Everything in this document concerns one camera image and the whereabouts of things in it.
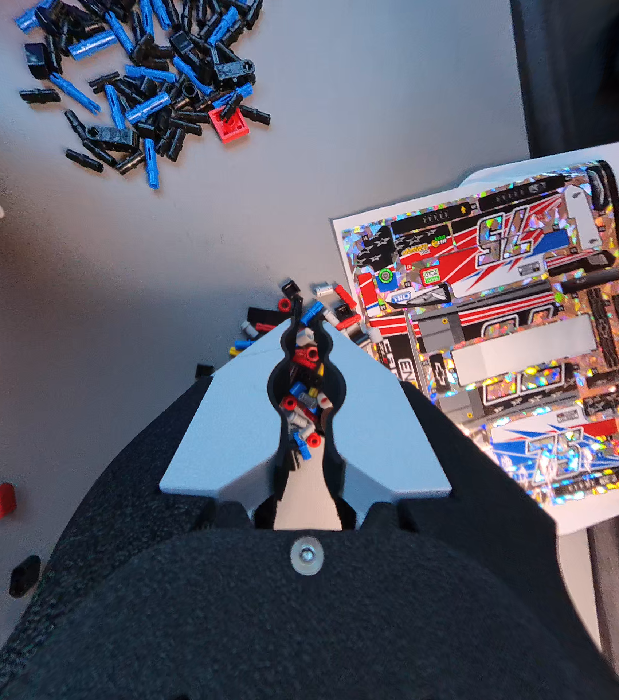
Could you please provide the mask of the small black toy connector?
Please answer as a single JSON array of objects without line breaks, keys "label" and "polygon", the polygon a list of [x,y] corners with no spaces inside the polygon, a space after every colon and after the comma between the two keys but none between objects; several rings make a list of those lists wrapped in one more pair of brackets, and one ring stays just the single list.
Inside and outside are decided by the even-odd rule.
[{"label": "small black toy connector", "polygon": [[24,597],[39,581],[42,560],[37,555],[29,555],[11,572],[8,594],[13,599]]}]

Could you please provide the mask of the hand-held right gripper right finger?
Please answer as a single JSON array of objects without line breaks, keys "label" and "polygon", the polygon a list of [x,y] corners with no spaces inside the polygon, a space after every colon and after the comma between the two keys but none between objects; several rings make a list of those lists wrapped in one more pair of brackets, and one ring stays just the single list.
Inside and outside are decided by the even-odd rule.
[{"label": "hand-held right gripper right finger", "polygon": [[378,503],[445,498],[451,483],[398,377],[327,321],[317,327],[325,420],[323,476],[343,528]]}]

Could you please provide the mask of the pile of mixed toy bricks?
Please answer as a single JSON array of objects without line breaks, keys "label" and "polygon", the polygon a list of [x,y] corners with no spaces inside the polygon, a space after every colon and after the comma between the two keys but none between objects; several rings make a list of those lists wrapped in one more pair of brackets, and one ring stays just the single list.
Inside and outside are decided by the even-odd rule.
[{"label": "pile of mixed toy bricks", "polygon": [[241,322],[243,338],[229,349],[235,358],[274,330],[281,321],[299,320],[295,348],[290,359],[286,389],[280,389],[279,407],[287,418],[290,443],[290,469],[299,468],[312,456],[325,437],[325,422],[332,409],[323,390],[325,365],[320,359],[313,323],[328,322],[361,349],[371,350],[374,341],[363,329],[363,317],[357,300],[340,284],[320,284],[313,288],[314,301],[304,307],[297,283],[288,278],[280,287],[277,310],[248,309]]}]

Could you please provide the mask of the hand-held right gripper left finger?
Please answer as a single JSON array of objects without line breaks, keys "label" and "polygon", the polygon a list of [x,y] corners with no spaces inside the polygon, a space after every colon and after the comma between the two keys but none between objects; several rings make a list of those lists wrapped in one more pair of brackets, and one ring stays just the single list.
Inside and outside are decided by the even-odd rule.
[{"label": "hand-held right gripper left finger", "polygon": [[236,502],[249,516],[271,496],[282,418],[269,382],[292,325],[285,320],[213,374],[159,482],[163,494]]}]

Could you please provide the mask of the holographic sticker sheet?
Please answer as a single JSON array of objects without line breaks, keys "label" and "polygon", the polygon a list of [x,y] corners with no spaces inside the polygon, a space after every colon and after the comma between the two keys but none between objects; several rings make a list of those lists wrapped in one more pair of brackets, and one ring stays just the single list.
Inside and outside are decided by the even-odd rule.
[{"label": "holographic sticker sheet", "polygon": [[605,160],[332,221],[372,353],[540,504],[619,491],[619,191]]}]

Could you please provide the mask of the pile of blue black pins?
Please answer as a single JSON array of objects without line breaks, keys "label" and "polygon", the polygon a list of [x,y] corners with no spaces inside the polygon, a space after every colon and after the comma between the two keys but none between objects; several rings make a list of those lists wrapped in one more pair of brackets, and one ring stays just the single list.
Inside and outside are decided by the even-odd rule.
[{"label": "pile of blue black pins", "polygon": [[64,111],[80,150],[64,156],[81,169],[121,176],[143,167],[160,186],[160,159],[177,162],[188,136],[211,125],[222,144],[269,127],[270,114],[246,104],[255,65],[234,45],[251,31],[263,1],[38,1],[14,22],[25,35],[30,74],[42,83],[19,92],[30,106],[72,100],[91,116],[106,101],[109,123],[87,124]]}]

